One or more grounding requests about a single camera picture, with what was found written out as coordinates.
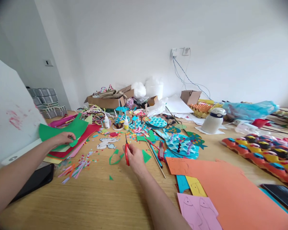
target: white plastic bag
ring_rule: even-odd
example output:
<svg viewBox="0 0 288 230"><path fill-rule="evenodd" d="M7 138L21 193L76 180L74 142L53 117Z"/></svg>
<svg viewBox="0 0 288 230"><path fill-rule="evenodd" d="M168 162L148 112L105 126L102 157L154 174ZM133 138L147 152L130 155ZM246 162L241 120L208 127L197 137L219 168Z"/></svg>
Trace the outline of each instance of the white plastic bag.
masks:
<svg viewBox="0 0 288 230"><path fill-rule="evenodd" d="M142 82L135 82L131 85L131 89L134 90L133 97L136 99L141 99L146 95L146 88Z"/></svg>
<svg viewBox="0 0 288 230"><path fill-rule="evenodd" d="M149 77L145 83L146 96L158 96L158 100L163 97L163 82L157 77Z"/></svg>

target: hand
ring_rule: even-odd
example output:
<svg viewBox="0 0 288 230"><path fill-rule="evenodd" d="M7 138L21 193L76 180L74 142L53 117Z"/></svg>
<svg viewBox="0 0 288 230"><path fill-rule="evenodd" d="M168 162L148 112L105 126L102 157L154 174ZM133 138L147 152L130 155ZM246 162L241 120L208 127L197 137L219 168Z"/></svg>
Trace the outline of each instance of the hand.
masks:
<svg viewBox="0 0 288 230"><path fill-rule="evenodd" d="M62 132L50 139L48 141L54 146L57 147L59 145L69 144L74 142L76 136L71 132Z"/></svg>
<svg viewBox="0 0 288 230"><path fill-rule="evenodd" d="M127 154L130 167L135 174L138 175L142 173L143 170L146 170L143 153L140 149L135 147L133 144L130 144L129 149L127 149L127 152L125 152L125 154Z"/></svg>

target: yellow paper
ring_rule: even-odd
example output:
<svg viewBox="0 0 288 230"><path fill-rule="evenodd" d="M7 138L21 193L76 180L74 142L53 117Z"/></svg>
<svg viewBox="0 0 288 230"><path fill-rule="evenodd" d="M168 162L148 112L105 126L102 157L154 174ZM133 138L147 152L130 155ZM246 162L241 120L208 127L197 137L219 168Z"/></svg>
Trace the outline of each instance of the yellow paper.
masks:
<svg viewBox="0 0 288 230"><path fill-rule="evenodd" d="M186 179L190 186L192 195L208 197L207 194L205 193L204 188L202 187L201 183L197 178L186 176Z"/></svg>
<svg viewBox="0 0 288 230"><path fill-rule="evenodd" d="M45 157L45 159L43 161L48 162L48 163L53 163L53 164L59 164L62 162L62 160L60 160L60 159L54 159L54 158L50 158L50 157Z"/></svg>

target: blue plastic bag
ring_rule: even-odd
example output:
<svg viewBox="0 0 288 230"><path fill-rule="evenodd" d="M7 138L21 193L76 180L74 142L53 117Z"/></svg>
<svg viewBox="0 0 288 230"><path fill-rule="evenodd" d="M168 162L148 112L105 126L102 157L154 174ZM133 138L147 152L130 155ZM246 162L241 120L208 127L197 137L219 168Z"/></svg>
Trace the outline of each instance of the blue plastic bag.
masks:
<svg viewBox="0 0 288 230"><path fill-rule="evenodd" d="M274 113L279 106L273 101L263 101L255 104L225 102L223 109L226 110L230 119L255 120Z"/></svg>

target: white glue bottle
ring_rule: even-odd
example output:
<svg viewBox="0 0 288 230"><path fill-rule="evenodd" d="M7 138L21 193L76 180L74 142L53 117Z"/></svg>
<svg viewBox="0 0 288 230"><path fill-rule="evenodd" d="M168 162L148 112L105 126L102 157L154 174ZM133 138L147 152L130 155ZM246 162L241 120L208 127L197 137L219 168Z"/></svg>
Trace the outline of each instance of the white glue bottle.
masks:
<svg viewBox="0 0 288 230"><path fill-rule="evenodd" d="M223 122L223 117L226 115L226 111L223 108L214 108L210 114L206 117L202 130L206 133L215 134L220 125Z"/></svg>
<svg viewBox="0 0 288 230"><path fill-rule="evenodd" d="M105 128L110 128L110 121L106 114L105 114L104 123L105 123Z"/></svg>
<svg viewBox="0 0 288 230"><path fill-rule="evenodd" d="M124 130L129 130L129 123L128 123L128 120L127 120L127 116L125 116Z"/></svg>

